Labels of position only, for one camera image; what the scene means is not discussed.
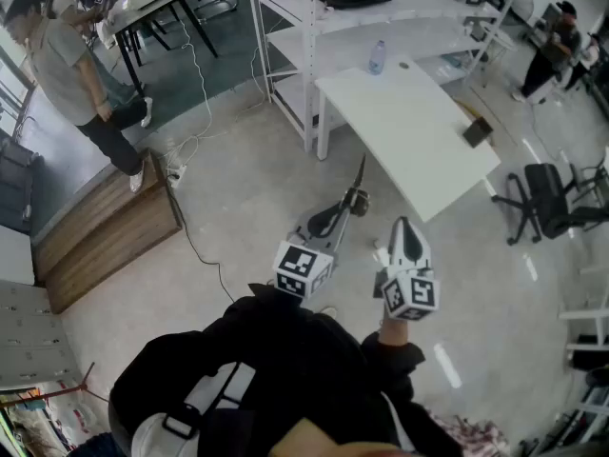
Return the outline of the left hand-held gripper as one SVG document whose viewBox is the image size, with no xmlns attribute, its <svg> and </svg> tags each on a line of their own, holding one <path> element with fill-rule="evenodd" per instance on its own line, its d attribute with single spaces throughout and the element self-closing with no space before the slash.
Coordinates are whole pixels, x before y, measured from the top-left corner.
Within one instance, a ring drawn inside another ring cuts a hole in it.
<svg viewBox="0 0 609 457">
<path fill-rule="evenodd" d="M 309 299 L 326 284 L 337 266 L 354 201 L 355 192 L 348 191 L 342 199 L 322 203 L 299 217 L 274 259 L 276 289 Z"/>
</svg>

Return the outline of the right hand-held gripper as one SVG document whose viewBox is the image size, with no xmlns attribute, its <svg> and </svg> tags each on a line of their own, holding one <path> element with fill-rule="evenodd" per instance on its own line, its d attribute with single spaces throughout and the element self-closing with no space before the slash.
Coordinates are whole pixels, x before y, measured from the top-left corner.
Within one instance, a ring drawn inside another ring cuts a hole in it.
<svg viewBox="0 0 609 457">
<path fill-rule="evenodd" d="M 393 224 L 390 265 L 378 272 L 378 297 L 390 319 L 420 321 L 439 309 L 441 284 L 431 268 L 430 246 L 422 232 L 405 216 Z"/>
</svg>

